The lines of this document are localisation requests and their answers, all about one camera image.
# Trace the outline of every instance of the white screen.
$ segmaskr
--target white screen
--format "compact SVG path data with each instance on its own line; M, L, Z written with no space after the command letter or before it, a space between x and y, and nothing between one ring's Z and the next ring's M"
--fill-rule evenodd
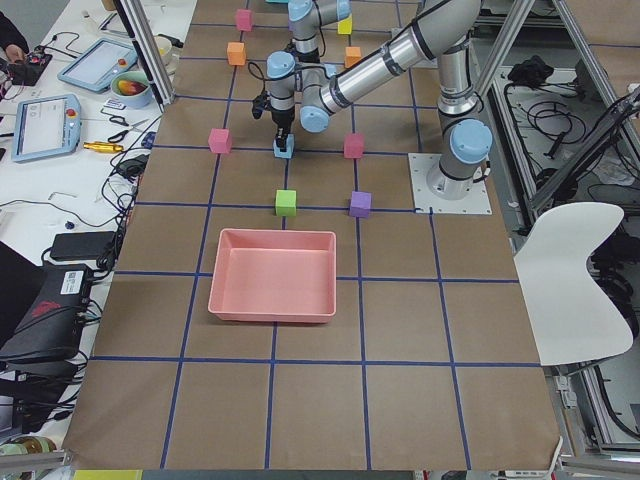
M82 58L75 67L66 73L66 76L93 85L130 51L131 49L127 47L104 42Z
M22 149L36 153L62 147L64 140L65 100L30 103L22 114Z

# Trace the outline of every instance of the green block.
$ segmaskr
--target green block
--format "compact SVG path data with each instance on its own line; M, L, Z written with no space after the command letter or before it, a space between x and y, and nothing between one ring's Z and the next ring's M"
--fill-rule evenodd
M279 217L296 216L296 191L276 191L276 215Z

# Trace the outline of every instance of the pink block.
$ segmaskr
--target pink block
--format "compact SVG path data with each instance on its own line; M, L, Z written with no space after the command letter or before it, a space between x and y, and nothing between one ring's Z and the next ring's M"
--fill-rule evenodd
M344 138L344 158L362 158L364 154L364 135L350 133Z
M251 10L236 10L236 28L241 32L253 30L253 16Z
M229 153L231 151L231 132L226 128L211 129L209 148L213 153Z

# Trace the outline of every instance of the orange block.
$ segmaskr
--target orange block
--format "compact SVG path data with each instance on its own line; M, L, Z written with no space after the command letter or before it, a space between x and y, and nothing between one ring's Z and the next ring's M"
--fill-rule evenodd
M227 44L227 61L229 65L238 66L247 63L247 49L243 42L229 42Z
M355 65L362 58L362 50L360 47L346 47L344 55L344 66L346 68Z

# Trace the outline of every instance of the yellow tool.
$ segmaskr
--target yellow tool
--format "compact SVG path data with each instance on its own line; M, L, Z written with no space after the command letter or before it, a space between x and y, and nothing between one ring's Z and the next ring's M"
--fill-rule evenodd
M124 150L122 145L109 142L84 142L83 146L100 153L118 153Z

